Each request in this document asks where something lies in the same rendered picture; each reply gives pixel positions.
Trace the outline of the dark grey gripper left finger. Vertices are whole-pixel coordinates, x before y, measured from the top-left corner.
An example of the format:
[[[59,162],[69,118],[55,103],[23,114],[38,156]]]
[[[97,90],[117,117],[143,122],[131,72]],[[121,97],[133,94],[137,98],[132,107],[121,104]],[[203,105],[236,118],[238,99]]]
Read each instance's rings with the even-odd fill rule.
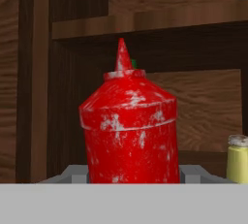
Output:
[[[69,165],[61,175],[53,176],[43,183],[88,183],[89,173],[86,165]]]

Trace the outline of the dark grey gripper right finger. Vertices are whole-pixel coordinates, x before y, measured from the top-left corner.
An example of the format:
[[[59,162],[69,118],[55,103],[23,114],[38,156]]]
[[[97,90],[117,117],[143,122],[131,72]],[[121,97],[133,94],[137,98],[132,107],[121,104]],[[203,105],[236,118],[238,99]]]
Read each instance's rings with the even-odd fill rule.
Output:
[[[200,165],[180,165],[181,183],[231,183],[230,180],[212,175]]]

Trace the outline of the red condiment bottle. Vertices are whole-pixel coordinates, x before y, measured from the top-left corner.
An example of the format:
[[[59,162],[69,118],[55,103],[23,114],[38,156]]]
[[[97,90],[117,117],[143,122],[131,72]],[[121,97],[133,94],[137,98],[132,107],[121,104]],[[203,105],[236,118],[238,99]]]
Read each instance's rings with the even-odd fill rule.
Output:
[[[176,98],[133,67],[123,39],[115,70],[78,111],[92,183],[179,182]]]

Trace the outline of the yellow shaker with silver lid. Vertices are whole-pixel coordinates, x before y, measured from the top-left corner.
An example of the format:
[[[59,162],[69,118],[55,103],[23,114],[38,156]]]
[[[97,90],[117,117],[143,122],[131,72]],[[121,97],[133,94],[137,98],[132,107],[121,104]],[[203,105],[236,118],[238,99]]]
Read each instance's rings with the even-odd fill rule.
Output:
[[[248,184],[248,136],[230,135],[228,145],[227,178]]]

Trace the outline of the dark wooden cabinet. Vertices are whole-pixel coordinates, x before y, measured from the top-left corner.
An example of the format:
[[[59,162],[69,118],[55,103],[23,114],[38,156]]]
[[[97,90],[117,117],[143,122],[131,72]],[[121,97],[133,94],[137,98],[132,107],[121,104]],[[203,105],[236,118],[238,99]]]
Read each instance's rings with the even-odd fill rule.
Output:
[[[248,20],[52,39],[57,21],[236,0],[0,0],[0,182],[36,182],[85,160],[78,105],[124,38],[175,94],[179,160],[226,172],[230,134],[248,134]]]

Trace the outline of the wooden cabinet shelf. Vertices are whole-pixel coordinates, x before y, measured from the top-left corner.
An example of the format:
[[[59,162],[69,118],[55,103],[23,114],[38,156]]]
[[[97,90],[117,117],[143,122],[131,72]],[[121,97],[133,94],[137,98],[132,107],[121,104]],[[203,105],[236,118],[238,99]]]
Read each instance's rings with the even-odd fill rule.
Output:
[[[248,20],[248,0],[201,3],[159,11],[99,16],[52,23],[52,39],[167,29]]]

